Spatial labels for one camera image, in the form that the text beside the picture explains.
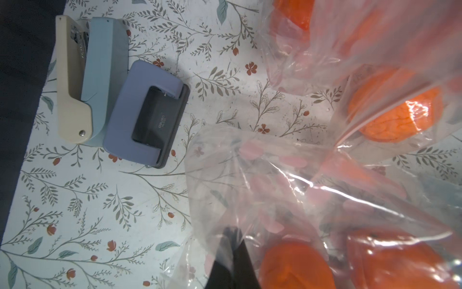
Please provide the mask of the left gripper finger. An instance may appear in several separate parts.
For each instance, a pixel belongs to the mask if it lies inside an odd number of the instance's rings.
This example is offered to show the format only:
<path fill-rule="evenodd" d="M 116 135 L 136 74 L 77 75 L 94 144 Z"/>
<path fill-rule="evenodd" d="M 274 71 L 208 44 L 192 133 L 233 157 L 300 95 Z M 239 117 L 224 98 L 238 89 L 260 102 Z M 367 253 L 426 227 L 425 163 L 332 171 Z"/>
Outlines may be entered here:
<path fill-rule="evenodd" d="M 227 227 L 219 235 L 220 243 L 205 289 L 259 289 L 243 234 Z"/>

